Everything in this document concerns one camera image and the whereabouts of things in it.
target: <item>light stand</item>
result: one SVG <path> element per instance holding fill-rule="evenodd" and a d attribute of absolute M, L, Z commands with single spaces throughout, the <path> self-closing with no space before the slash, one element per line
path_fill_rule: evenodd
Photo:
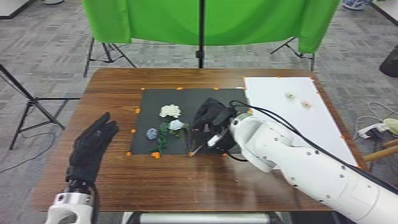
<path fill-rule="evenodd" d="M 107 55 L 107 60 L 100 60 L 100 59 L 93 59 L 93 58 L 91 58 L 91 55 L 93 55 L 93 48 L 95 48 L 95 42 L 97 42 L 97 40 L 95 40 L 95 37 L 93 37 L 93 38 L 91 38 L 91 46 L 89 46 L 88 61 L 86 61 L 86 69 L 84 69 L 84 78 L 88 78 L 89 67 L 91 67 L 91 62 L 93 62 L 93 61 L 102 61 L 102 62 L 105 62 L 105 63 L 114 63 L 116 60 L 118 60 L 120 58 L 125 58 L 127 61 L 129 61 L 129 63 L 130 63 L 130 65 L 134 66 L 134 68 L 137 68 L 137 66 L 136 66 L 136 64 L 134 64 L 134 62 L 132 62 L 132 60 L 130 60 L 127 54 L 123 53 L 120 47 L 116 46 L 116 44 L 105 44 L 105 43 L 102 43 L 102 45 L 104 45 L 104 51 L 105 51 L 105 55 Z M 111 51 L 113 51 L 113 50 L 116 50 L 116 51 L 120 52 L 120 54 L 121 54 L 121 56 L 120 56 L 116 59 L 111 57 Z"/>
<path fill-rule="evenodd" d="M 312 61 L 310 68 L 312 68 L 312 71 L 315 71 L 315 53 L 313 53 L 313 57 L 306 57 L 304 54 L 299 53 L 299 52 L 296 51 L 296 49 L 294 49 L 292 46 L 290 46 L 290 42 L 292 42 L 296 39 L 297 39 L 297 37 L 294 37 L 294 38 L 287 41 L 287 43 L 278 47 L 278 49 L 271 52 L 271 54 L 274 54 L 274 53 L 281 50 L 283 47 L 288 47 L 290 50 L 294 51 L 296 56 L 297 56 L 299 58 L 306 58 L 306 59 L 310 59 L 310 61 Z"/>
<path fill-rule="evenodd" d="M 43 125 L 52 124 L 52 123 L 57 124 L 63 129 L 66 129 L 65 125 L 61 124 L 61 122 L 57 120 L 57 117 L 59 117 L 61 111 L 63 111 L 63 109 L 66 107 L 68 101 L 70 100 L 81 100 L 81 98 L 40 98 L 40 97 L 34 97 L 31 95 L 27 89 L 24 88 L 22 83 L 18 82 L 18 80 L 17 80 L 15 76 L 11 75 L 11 73 L 10 73 L 10 71 L 8 71 L 8 69 L 6 69 L 6 67 L 4 67 L 2 64 L 0 64 L 0 71 L 2 71 L 2 73 L 6 75 L 6 77 L 8 77 L 6 78 L 4 76 L 0 76 L 0 78 L 4 79 L 4 81 L 8 82 L 8 84 L 11 85 L 11 87 L 15 88 L 15 90 L 20 92 L 22 96 L 29 99 L 27 106 L 26 106 L 26 111 L 24 111 L 24 115 L 22 115 L 22 120 L 20 120 L 20 124 L 18 124 L 18 128 L 17 128 L 17 134 L 15 134 L 13 142 L 11 142 L 11 145 L 10 145 L 10 150 L 13 150 L 18 136 L 20 136 L 20 134 L 26 131 L 33 130 L 34 128 L 38 128 Z M 42 100 L 49 100 L 49 101 L 52 101 L 52 100 L 57 100 L 57 101 L 63 100 L 65 101 L 63 102 L 63 105 L 59 107 L 59 110 L 56 112 L 56 115 L 52 115 L 52 113 L 49 112 L 47 108 L 43 107 L 43 105 L 40 103 Z M 27 119 L 29 112 L 31 112 L 31 107 L 36 107 L 40 109 L 43 115 L 49 118 L 49 121 L 45 121 L 40 124 L 36 124 L 36 125 L 29 126 L 27 128 L 24 128 L 26 119 Z"/>
<path fill-rule="evenodd" d="M 205 24 L 207 24 L 207 0 L 200 0 L 200 50 L 196 52 L 200 68 L 203 68 L 205 66 Z"/>

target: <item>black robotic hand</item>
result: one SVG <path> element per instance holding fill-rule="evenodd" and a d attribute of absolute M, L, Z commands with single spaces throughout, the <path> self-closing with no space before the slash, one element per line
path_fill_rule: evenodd
<path fill-rule="evenodd" d="M 235 115 L 235 110 L 225 106 L 219 100 L 209 98 L 196 113 L 193 128 L 205 131 L 205 126 L 209 126 L 212 134 L 221 133 Z"/>
<path fill-rule="evenodd" d="M 120 131 L 116 121 L 109 120 L 111 114 L 105 113 L 77 138 L 70 157 L 66 181 L 84 181 L 91 186 L 97 182 L 104 153 Z"/>
<path fill-rule="evenodd" d="M 210 150 L 217 150 L 217 153 L 225 153 L 235 146 L 233 136 L 228 130 L 232 118 L 237 116 L 237 111 L 233 108 L 226 107 L 219 100 L 209 98 L 194 117 L 193 131 L 194 138 L 196 133 L 207 135 L 207 126 L 210 129 L 210 136 L 223 135 L 223 139 L 219 140 L 216 146 Z"/>

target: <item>black mat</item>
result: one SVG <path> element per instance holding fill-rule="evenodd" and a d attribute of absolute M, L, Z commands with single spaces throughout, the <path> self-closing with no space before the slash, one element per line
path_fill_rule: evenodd
<path fill-rule="evenodd" d="M 132 153 L 134 154 L 150 154 L 150 150 L 157 147 L 157 140 L 148 140 L 146 132 L 150 128 L 159 128 L 164 118 L 159 116 L 161 108 L 166 105 L 175 104 L 182 109 L 180 120 L 184 123 L 194 121 L 194 116 L 203 102 L 209 98 L 217 99 L 225 105 L 232 100 L 241 100 L 248 102 L 246 93 L 241 89 L 187 89 L 187 90 L 171 90 L 171 89 L 152 89 L 145 90 L 143 93 L 143 105 L 141 105 L 141 114 L 136 123 L 136 134 L 134 134 L 134 143 L 132 143 Z M 207 141 L 207 135 L 201 140 L 193 143 L 193 148 L 196 148 Z M 189 154 L 193 148 L 187 148 L 187 143 L 173 135 L 168 135 L 168 149 L 164 154 Z M 239 153 L 241 149 L 235 147 L 232 153 Z M 216 153 L 212 150 L 201 150 L 200 154 Z"/>

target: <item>white paper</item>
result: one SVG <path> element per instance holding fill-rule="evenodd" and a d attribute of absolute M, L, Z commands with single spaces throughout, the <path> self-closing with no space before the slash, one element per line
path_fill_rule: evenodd
<path fill-rule="evenodd" d="M 347 163 L 358 165 L 313 80 L 308 77 L 248 77 L 246 88 L 251 105 L 276 112 L 317 145 Z M 287 94 L 294 94 L 296 99 L 290 99 Z M 312 105 L 310 108 L 303 105 L 304 101 Z M 256 110 L 255 115 L 271 120 Z M 308 146 L 297 135 L 294 145 Z"/>

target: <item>orange flower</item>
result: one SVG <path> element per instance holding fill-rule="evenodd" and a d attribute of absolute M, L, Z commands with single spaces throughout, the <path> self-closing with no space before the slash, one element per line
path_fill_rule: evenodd
<path fill-rule="evenodd" d="M 155 159 L 161 159 L 161 152 L 153 152 L 152 156 L 153 156 Z"/>

